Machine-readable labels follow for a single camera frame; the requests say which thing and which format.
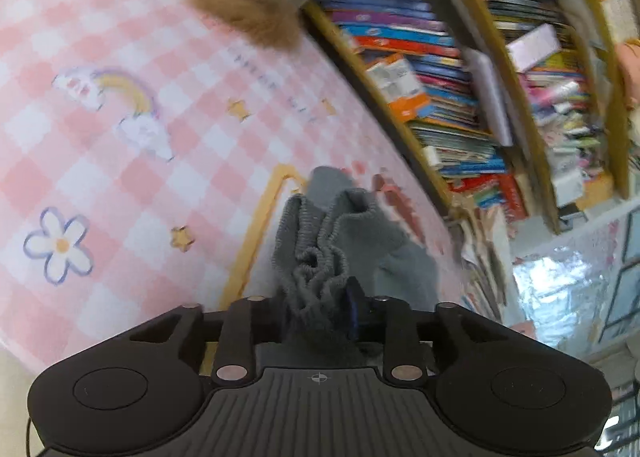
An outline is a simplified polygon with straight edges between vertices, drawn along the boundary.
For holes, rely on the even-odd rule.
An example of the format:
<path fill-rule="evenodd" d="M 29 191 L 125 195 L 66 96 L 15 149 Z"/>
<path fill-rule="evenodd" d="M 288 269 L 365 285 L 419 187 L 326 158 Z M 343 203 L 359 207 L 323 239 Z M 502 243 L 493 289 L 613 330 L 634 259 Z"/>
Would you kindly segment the grey sweatshirt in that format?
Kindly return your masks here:
<path fill-rule="evenodd" d="M 368 297 L 421 311 L 438 301 L 436 261 L 344 172 L 318 166 L 303 194 L 288 199 L 273 252 L 279 295 L 291 313 L 280 343 L 257 349 L 259 366 L 344 368 L 376 364 L 372 342 L 349 340 L 341 314 L 347 281 Z"/>

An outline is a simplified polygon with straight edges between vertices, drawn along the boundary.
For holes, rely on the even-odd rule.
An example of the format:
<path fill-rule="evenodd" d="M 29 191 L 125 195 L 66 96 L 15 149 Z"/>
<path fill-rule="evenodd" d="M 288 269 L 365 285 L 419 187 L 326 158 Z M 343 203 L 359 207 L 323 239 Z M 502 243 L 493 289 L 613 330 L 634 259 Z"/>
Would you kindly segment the stack of papers and notebooks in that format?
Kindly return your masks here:
<path fill-rule="evenodd" d="M 512 290 L 506 217 L 500 206 L 482 210 L 471 197 L 453 195 L 448 231 L 454 258 L 463 269 L 462 303 L 472 311 L 503 323 L 509 317 Z"/>

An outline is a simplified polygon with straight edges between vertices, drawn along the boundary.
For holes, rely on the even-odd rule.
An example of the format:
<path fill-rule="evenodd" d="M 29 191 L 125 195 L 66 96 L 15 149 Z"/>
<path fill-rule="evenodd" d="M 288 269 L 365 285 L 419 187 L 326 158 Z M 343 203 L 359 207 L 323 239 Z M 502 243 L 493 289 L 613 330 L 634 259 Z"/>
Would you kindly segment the white charger block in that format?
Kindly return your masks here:
<path fill-rule="evenodd" d="M 442 160 L 440 160 L 438 151 L 433 146 L 425 146 L 422 148 L 422 154 L 427 164 L 436 171 L 442 169 Z"/>

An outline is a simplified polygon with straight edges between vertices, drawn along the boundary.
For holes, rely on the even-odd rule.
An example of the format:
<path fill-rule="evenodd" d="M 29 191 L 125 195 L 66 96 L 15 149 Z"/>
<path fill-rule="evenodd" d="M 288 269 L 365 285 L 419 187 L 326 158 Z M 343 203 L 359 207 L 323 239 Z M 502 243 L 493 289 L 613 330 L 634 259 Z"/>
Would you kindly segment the pink checked table mat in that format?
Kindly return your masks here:
<path fill-rule="evenodd" d="M 374 192 L 488 314 L 430 198 L 317 44 L 254 47 L 183 0 L 1 0 L 1 343 L 40 371 L 183 303 L 271 281 L 288 197 Z"/>

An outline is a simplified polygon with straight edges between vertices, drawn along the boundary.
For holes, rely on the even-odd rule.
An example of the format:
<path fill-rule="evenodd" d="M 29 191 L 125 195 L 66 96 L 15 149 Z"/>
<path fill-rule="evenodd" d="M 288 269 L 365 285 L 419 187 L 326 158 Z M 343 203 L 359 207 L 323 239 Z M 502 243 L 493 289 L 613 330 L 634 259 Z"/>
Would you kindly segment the white lamp bar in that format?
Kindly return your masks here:
<path fill-rule="evenodd" d="M 475 48 L 465 47 L 462 55 L 471 73 L 474 92 L 480 102 L 488 130 L 500 146 L 513 147 L 501 83 L 494 64 L 486 54 Z"/>

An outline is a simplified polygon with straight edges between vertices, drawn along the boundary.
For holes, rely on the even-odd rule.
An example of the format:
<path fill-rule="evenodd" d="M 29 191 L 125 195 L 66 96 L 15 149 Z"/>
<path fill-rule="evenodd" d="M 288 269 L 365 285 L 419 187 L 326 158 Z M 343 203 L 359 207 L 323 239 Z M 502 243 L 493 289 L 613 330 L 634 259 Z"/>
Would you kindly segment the white and wood bookshelf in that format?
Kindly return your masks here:
<path fill-rule="evenodd" d="M 303 0 L 437 194 L 551 232 L 639 192 L 639 0 Z"/>

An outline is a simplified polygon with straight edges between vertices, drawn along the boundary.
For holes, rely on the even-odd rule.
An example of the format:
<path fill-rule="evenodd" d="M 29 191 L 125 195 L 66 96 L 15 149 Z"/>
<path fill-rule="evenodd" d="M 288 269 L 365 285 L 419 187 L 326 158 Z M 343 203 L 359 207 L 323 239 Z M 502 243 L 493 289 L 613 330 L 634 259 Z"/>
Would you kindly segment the white orange box upper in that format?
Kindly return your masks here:
<path fill-rule="evenodd" d="M 408 59 L 404 55 L 393 54 L 380 62 L 384 62 L 388 70 L 396 76 L 398 88 L 402 92 L 401 98 L 389 105 L 390 110 L 400 122 L 408 122 L 419 117 L 419 113 L 431 104 L 431 99 Z"/>

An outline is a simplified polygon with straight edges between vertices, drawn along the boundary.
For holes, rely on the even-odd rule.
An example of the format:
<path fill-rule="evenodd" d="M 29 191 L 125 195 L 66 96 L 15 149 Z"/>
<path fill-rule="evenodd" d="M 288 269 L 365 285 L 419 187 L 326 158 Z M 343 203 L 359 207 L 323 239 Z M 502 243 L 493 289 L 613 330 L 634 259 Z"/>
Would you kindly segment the white orange box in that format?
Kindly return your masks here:
<path fill-rule="evenodd" d="M 393 54 L 380 62 L 384 62 L 388 70 L 396 76 L 398 88 L 402 92 L 401 98 L 389 105 L 390 110 L 400 122 L 408 122 L 419 117 L 419 113 L 431 104 L 431 99 L 408 59 L 404 55 Z"/>
<path fill-rule="evenodd" d="M 388 105 L 392 105 L 393 102 L 401 98 L 402 92 L 398 88 L 396 76 L 388 70 L 384 62 L 376 62 L 371 65 L 367 69 L 367 74 Z"/>

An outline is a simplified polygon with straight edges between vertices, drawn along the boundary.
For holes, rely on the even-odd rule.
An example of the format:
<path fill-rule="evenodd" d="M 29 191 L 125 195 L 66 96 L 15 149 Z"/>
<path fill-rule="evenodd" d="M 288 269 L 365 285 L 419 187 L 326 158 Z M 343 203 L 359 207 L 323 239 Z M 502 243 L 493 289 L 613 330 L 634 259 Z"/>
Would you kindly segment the white orange box lower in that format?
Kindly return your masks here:
<path fill-rule="evenodd" d="M 367 69 L 367 74 L 388 105 L 392 105 L 393 102 L 401 98 L 402 92 L 398 88 L 396 76 L 388 70 L 384 62 L 376 62 L 371 65 Z"/>

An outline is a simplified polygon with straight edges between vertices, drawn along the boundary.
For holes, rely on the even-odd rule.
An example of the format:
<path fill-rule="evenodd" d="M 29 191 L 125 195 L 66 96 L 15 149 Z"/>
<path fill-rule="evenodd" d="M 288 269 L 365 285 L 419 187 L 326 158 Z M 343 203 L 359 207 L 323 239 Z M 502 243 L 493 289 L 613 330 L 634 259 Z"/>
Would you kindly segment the row of colourful books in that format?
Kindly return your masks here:
<path fill-rule="evenodd" d="M 502 206 L 509 222 L 527 216 L 504 150 L 488 130 L 472 76 L 447 25 L 423 0 L 316 0 L 344 33 L 367 69 L 401 54 L 410 62 L 431 104 L 404 122 L 421 147 L 437 149 L 436 171 L 456 194 L 480 209 Z"/>

